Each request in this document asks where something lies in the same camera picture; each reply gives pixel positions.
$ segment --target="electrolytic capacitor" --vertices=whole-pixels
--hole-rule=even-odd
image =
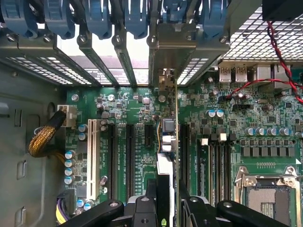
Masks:
[[[217,117],[223,117],[224,116],[224,111],[223,110],[217,110],[216,115],[217,115]]]
[[[76,155],[76,152],[74,150],[68,150],[64,154],[66,159],[71,159],[71,158],[75,157],[75,155]]]
[[[258,136],[264,136],[265,130],[264,130],[263,128],[257,128],[257,129],[256,129],[256,134],[257,134]]]
[[[75,160],[74,159],[68,159],[64,162],[65,167],[69,168],[75,165]]]
[[[288,128],[281,128],[279,130],[279,133],[281,136],[289,136],[290,135],[290,130]]]
[[[215,117],[216,116],[216,111],[215,110],[207,110],[206,111],[206,116]]]
[[[217,96],[219,94],[219,91],[217,89],[212,90],[210,93],[208,93],[208,95],[210,97],[214,97]]]
[[[267,104],[261,107],[263,111],[272,111],[274,107],[271,104]]]
[[[79,132],[86,132],[87,128],[88,128],[87,124],[81,124],[79,125],[78,130]]]
[[[100,186],[104,186],[107,182],[107,176],[102,176],[100,179]]]
[[[284,96],[286,96],[286,91],[281,91],[274,95],[275,98],[283,98]]]
[[[89,210],[92,208],[94,205],[94,202],[92,200],[87,200],[86,203],[84,204],[83,208],[84,210]]]
[[[70,176],[66,176],[65,178],[64,178],[64,183],[65,184],[71,184],[71,183],[73,183],[74,181],[75,181],[75,176],[74,175],[70,175]]]
[[[66,176],[70,176],[70,175],[72,175],[74,173],[75,173],[75,168],[74,167],[66,168],[65,171],[64,171],[64,174]]]
[[[86,202],[86,199],[84,199],[84,198],[81,198],[81,199],[78,199],[77,200],[77,207],[83,207],[84,206],[84,204],[85,204],[85,202]]]
[[[276,129],[275,128],[268,128],[266,132],[269,136],[276,136]]]
[[[85,141],[87,139],[87,134],[80,132],[78,135],[78,140]]]
[[[254,129],[253,128],[246,128],[244,132],[248,136],[253,136],[254,135]]]
[[[298,137],[299,139],[303,139],[303,132],[298,131],[295,133],[295,136]]]

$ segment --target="pcie slot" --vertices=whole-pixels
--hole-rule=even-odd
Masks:
[[[100,175],[100,120],[88,120],[87,145],[87,199],[96,200],[99,196]]]
[[[183,124],[180,129],[180,159],[181,159],[181,179],[187,190],[190,191],[190,155],[189,155],[189,125]]]
[[[107,131],[107,159],[108,159],[108,176],[107,184],[109,191],[109,199],[117,199],[117,132],[114,124],[108,125]]]
[[[126,125],[126,201],[134,195],[135,132],[134,125]]]

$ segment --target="mounting screw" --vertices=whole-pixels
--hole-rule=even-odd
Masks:
[[[223,203],[223,206],[230,208],[230,207],[232,207],[232,204],[230,202],[225,202],[225,203]]]
[[[11,74],[12,77],[17,77],[18,76],[18,73],[15,71]]]
[[[79,101],[79,95],[77,95],[77,94],[72,95],[72,96],[71,96],[71,100],[72,100],[73,102],[78,102],[78,101]]]
[[[147,197],[143,197],[143,198],[141,198],[141,201],[143,201],[143,202],[147,202],[147,201],[149,201],[150,199],[149,198],[147,198]]]
[[[117,203],[117,202],[111,202],[111,203],[109,204],[109,206],[110,206],[110,207],[116,207],[116,206],[118,206],[118,203]]]
[[[227,41],[227,36],[222,36],[220,39],[219,39],[219,41],[222,43],[222,44],[224,44],[224,43],[226,43],[226,41]]]
[[[45,34],[43,36],[43,40],[44,40],[44,42],[49,43],[52,40],[52,38],[50,35]]]
[[[86,37],[86,35],[80,35],[80,36],[79,36],[79,39],[80,39],[81,42],[84,43],[84,42],[86,42],[87,37]]]
[[[191,197],[190,200],[191,200],[192,202],[198,202],[198,199],[197,199],[196,197]]]

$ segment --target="black pcie slot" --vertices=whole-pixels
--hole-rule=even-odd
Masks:
[[[108,174],[107,185],[109,191],[109,199],[117,199],[117,131],[114,124],[108,125],[108,139],[107,139],[107,152],[108,152]]]
[[[126,201],[134,195],[135,132],[134,125],[126,125]]]
[[[190,153],[189,153],[189,125],[182,124],[180,129],[180,159],[181,159],[181,179],[183,180],[187,190],[190,188]]]
[[[225,143],[224,151],[224,199],[231,199],[231,146]]]

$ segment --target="perforated metal grille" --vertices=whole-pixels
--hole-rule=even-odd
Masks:
[[[16,64],[19,64],[23,67],[28,68],[29,70],[35,71],[49,79],[52,79],[60,84],[64,84],[64,85],[68,85],[68,84],[72,84],[71,82],[67,81],[66,79],[59,77],[58,75],[44,69],[41,66],[38,66],[37,64],[33,63],[32,61],[29,61],[23,57],[16,57],[16,58],[6,58],[9,59],[11,61],[13,61]]]
[[[186,84],[208,61],[208,58],[192,58],[190,63],[181,73],[177,80],[177,84]]]
[[[303,15],[292,22],[275,22],[276,40],[286,61],[303,61]],[[224,61],[277,61],[262,20],[262,7],[231,36],[231,49]]]
[[[52,66],[53,68],[57,69],[58,71],[61,71],[71,79],[74,79],[75,81],[79,82],[80,84],[91,84],[84,77],[80,76],[78,73],[68,68],[66,65],[62,64],[59,60],[57,60],[54,57],[40,58],[40,59],[43,60],[48,65]]]

